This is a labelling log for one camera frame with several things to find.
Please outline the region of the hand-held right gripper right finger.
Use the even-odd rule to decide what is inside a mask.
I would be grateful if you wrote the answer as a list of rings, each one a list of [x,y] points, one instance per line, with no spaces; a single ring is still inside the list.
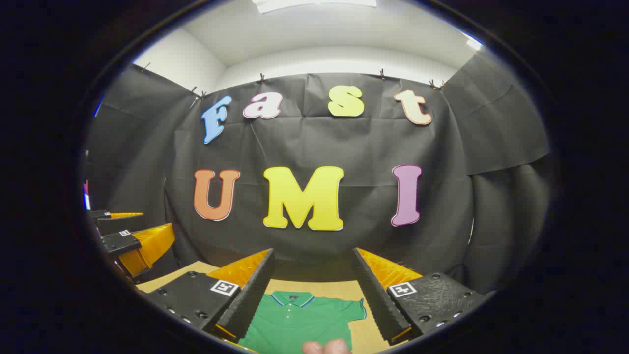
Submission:
[[[442,272],[421,275],[359,247],[352,250],[352,267],[382,338],[392,346],[456,324],[489,298]]]

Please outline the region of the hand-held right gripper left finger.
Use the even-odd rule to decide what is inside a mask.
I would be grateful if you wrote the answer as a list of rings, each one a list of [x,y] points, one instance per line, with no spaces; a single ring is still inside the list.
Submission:
[[[173,318],[232,345],[249,330],[276,256],[269,248],[209,273],[188,271],[144,297]]]

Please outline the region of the black backdrop cloth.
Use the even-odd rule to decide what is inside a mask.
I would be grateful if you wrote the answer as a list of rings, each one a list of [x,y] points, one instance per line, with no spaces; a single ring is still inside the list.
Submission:
[[[278,279],[344,281],[344,256],[360,247],[490,292],[532,261],[555,187],[547,133],[521,83],[487,50],[441,89],[319,73],[200,98],[133,65],[86,141],[91,208],[173,224],[150,279],[272,247]],[[305,188],[322,166],[344,171],[333,197],[343,229],[265,226],[263,172],[289,168]]]

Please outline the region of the green T-shirt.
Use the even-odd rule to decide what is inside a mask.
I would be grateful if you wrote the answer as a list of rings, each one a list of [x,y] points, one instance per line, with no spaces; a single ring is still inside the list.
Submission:
[[[364,301],[313,296],[310,292],[264,294],[238,344],[259,354],[302,354],[302,345],[344,340],[352,347],[349,323],[364,320]]]

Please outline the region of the ceiling light panel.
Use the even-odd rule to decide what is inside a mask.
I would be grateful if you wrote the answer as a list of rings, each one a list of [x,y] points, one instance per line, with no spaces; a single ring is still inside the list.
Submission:
[[[322,4],[346,4],[350,6],[377,7],[376,0],[251,0],[260,14],[271,13],[298,6]]]

